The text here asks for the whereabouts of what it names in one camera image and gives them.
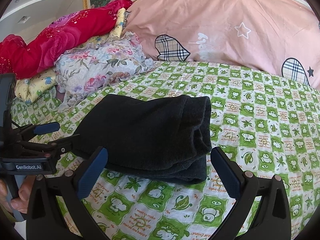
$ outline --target metal screw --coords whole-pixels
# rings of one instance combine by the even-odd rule
[[[41,180],[43,179],[43,175],[42,174],[39,174],[37,177],[36,177],[36,180]]]
[[[276,175],[276,176],[275,176],[275,179],[276,179],[277,181],[281,181],[281,177],[280,177],[279,175]]]
[[[66,177],[72,176],[72,175],[73,175],[73,170],[67,170],[67,171],[64,173],[64,175],[65,175]]]
[[[253,177],[253,173],[251,171],[246,171],[244,173],[248,178],[252,178]]]

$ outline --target folded black clothing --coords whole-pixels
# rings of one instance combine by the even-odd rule
[[[107,169],[178,184],[207,178],[211,151],[208,97],[181,95],[142,101],[109,94],[84,117],[73,153],[108,150]]]

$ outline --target bed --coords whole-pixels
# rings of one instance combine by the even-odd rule
[[[209,96],[212,146],[220,146],[243,170],[258,177],[280,174],[288,195],[294,239],[320,203],[320,93],[246,67],[202,62],[156,62],[156,67],[105,87],[63,113],[57,112],[60,102],[54,88],[31,106],[16,100],[12,119],[19,125],[59,122],[58,132],[34,139],[47,143],[72,135],[85,115],[109,93],[140,100],[182,94]],[[159,233],[163,226],[173,230],[176,240],[207,239],[235,202],[228,197],[209,155],[207,160],[207,180],[190,186],[104,170],[83,203],[111,239],[166,240]],[[58,162],[54,176],[76,169],[81,161],[67,153]],[[69,228],[79,233],[63,200],[58,201]],[[119,209],[117,201],[127,208]],[[248,229],[258,203],[256,199],[240,234]]]

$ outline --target pink fabric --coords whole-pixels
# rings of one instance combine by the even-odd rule
[[[284,62],[295,58],[309,84],[320,89],[319,21],[295,0],[137,0],[128,11],[125,31],[135,32],[154,60],[156,38],[165,34],[190,53],[186,61],[244,65],[282,76]]]
[[[17,79],[31,78],[53,66],[58,57],[92,36],[110,32],[116,14],[129,8],[131,0],[116,0],[106,6],[83,10],[62,17],[45,28],[28,45],[13,34],[0,42],[0,74],[16,74]]]

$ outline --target blue gripper pad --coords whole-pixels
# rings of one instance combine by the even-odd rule
[[[79,199],[89,196],[107,161],[108,151],[102,148],[78,181],[77,196]]]
[[[241,178],[243,178],[241,168],[230,161],[220,147],[212,149],[210,159],[228,195],[238,200],[241,195]]]
[[[60,125],[58,122],[49,122],[49,123],[37,125],[34,128],[33,133],[36,135],[43,135],[43,134],[59,131],[59,129],[60,129]]]

